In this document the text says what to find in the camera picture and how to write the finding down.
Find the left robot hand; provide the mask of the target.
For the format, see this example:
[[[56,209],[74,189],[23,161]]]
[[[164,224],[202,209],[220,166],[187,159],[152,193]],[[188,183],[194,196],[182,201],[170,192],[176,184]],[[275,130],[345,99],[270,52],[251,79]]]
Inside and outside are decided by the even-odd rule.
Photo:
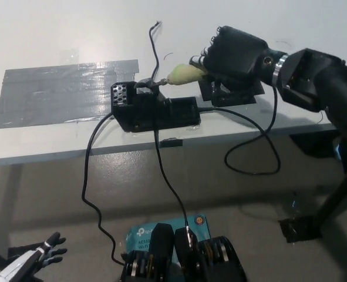
[[[59,263],[63,260],[64,255],[68,250],[60,248],[60,245],[66,241],[61,237],[59,232],[53,233],[46,241],[44,241],[37,249],[38,258],[36,260],[36,271],[47,267],[53,263]]]

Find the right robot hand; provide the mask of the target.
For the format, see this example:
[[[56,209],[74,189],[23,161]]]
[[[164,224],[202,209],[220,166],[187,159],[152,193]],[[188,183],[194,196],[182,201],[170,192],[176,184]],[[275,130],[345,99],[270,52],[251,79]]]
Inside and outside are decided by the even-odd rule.
[[[189,64],[218,79],[258,79],[272,85],[276,64],[286,53],[270,49],[266,41],[230,26],[220,26],[210,46]]]

